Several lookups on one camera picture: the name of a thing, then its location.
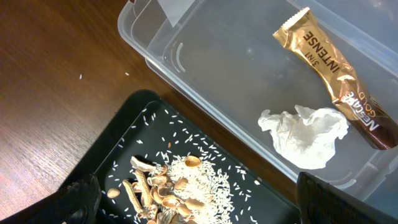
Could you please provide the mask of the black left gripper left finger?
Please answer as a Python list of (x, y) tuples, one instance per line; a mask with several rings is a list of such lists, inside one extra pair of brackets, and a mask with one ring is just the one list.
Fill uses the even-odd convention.
[(100, 200), (98, 178), (89, 174), (1, 223), (95, 223)]

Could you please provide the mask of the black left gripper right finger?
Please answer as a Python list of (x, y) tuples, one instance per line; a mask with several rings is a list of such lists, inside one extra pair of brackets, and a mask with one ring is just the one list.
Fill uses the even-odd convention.
[(397, 224), (397, 219), (308, 172), (298, 175), (296, 199), (304, 224)]

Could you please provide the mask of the peanut shells and rice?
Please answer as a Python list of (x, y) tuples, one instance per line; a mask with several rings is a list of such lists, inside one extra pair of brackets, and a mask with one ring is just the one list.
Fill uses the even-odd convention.
[(214, 188), (215, 173), (197, 156), (185, 156), (161, 166), (131, 157), (134, 181), (110, 188), (110, 199), (125, 190), (141, 223), (206, 223), (205, 218), (220, 208)]

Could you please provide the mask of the brown coffee sachet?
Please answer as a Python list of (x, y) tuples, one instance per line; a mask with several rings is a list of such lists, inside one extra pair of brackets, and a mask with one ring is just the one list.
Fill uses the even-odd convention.
[(323, 80), (332, 103), (373, 148), (388, 150), (397, 146), (397, 123), (369, 94), (309, 7), (285, 21), (273, 36), (283, 48), (311, 66)]

